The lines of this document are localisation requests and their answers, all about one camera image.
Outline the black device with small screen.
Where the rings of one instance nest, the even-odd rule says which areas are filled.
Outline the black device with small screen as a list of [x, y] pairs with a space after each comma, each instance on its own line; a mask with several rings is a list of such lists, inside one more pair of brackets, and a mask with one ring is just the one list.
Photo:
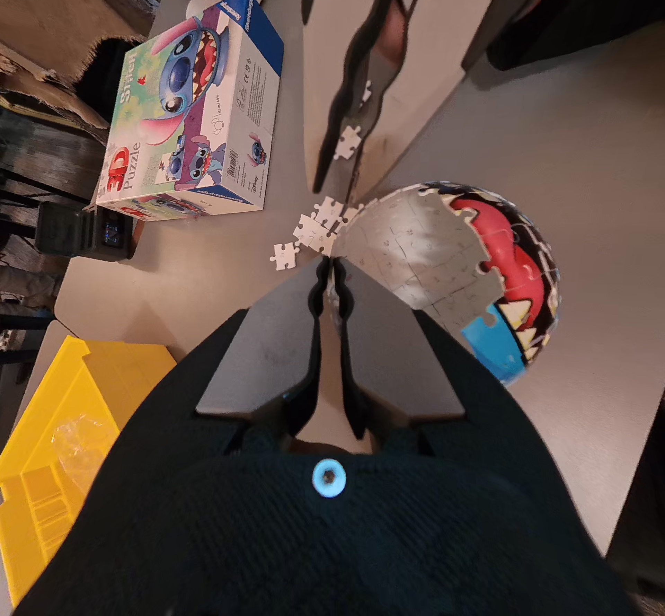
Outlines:
[[38, 210], [35, 248], [43, 255], [121, 262], [132, 256], [133, 227], [131, 217], [108, 208], [79, 210], [43, 202]]

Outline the cartoon printed puzzle box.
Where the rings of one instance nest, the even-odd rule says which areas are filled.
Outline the cartoon printed puzzle box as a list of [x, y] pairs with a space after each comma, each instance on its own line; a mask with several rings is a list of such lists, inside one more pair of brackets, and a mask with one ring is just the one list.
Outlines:
[[141, 221], [260, 211], [284, 45], [221, 0], [124, 57], [96, 205]]

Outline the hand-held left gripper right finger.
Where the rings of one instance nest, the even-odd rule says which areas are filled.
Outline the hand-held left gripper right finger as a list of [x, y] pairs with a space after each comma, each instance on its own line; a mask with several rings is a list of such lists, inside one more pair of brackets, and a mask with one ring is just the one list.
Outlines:
[[414, 310], [344, 257], [334, 259], [340, 371], [354, 436], [462, 419], [465, 409]]

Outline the yellow plastic bin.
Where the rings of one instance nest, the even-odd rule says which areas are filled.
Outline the yellow plastic bin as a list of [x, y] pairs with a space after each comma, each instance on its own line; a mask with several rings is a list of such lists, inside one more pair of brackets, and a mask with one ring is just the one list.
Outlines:
[[163, 345], [66, 337], [1, 453], [1, 556], [15, 607], [62, 545], [83, 495], [52, 445], [62, 422], [87, 414], [119, 434], [175, 366]]

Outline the person's right hand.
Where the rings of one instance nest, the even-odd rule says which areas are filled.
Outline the person's right hand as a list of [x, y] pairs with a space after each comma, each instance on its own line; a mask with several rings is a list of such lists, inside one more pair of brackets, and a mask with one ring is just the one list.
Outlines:
[[387, 15], [375, 43], [375, 49], [392, 65], [399, 65], [406, 40], [406, 15], [399, 0], [391, 0]]

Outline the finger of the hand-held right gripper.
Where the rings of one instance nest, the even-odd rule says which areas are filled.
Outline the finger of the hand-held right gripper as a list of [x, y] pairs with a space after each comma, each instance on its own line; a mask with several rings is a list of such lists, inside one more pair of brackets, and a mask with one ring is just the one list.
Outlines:
[[345, 126], [360, 111], [361, 80], [392, 0], [303, 0], [304, 162], [317, 194], [331, 185]]
[[492, 0], [403, 0], [404, 59], [356, 158], [351, 202], [377, 186], [463, 78], [462, 60]]

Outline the blue puzzle ball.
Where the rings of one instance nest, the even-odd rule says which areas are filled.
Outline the blue puzzle ball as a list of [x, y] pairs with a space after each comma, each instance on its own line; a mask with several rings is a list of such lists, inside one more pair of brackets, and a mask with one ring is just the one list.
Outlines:
[[551, 246], [515, 204], [484, 188], [400, 188], [345, 223], [331, 255], [426, 312], [504, 385], [527, 372], [557, 326]]

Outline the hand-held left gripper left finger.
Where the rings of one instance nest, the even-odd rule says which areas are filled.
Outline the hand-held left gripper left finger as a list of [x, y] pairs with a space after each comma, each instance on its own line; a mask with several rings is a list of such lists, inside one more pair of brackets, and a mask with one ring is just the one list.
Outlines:
[[246, 312], [196, 406], [203, 416], [295, 437], [317, 407], [320, 316], [330, 258], [320, 256]]

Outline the person's right forearm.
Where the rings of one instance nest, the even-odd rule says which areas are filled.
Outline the person's right forearm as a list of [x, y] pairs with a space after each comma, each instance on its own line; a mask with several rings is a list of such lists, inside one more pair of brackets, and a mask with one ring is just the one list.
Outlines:
[[664, 20], [664, 0], [529, 0], [487, 47], [498, 71], [608, 43]]

